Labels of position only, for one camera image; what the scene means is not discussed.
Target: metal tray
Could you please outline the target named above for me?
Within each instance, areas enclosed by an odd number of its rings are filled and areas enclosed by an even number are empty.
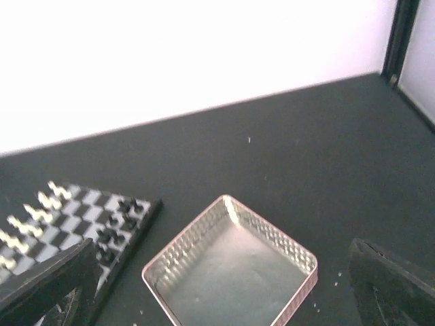
[[[317,282],[315,256],[223,195],[142,271],[176,326],[284,326]]]

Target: white panel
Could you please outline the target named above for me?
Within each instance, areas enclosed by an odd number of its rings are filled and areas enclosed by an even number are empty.
[[[435,122],[435,1],[421,0],[399,87]]]
[[[0,1],[0,154],[380,71],[395,6]]]

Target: table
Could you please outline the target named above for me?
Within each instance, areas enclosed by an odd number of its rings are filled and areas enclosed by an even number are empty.
[[[289,325],[361,325],[348,246],[367,238],[434,271],[434,167],[434,135],[372,74],[1,158],[0,202],[52,179],[163,199],[97,325],[170,325],[141,270],[221,194],[316,254]]]

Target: chessboard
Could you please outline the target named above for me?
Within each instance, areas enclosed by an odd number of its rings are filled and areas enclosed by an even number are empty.
[[[100,279],[97,312],[135,245],[149,230],[162,203],[103,192],[75,184],[37,193],[37,204],[22,203],[0,230],[0,284],[87,238],[97,248]]]

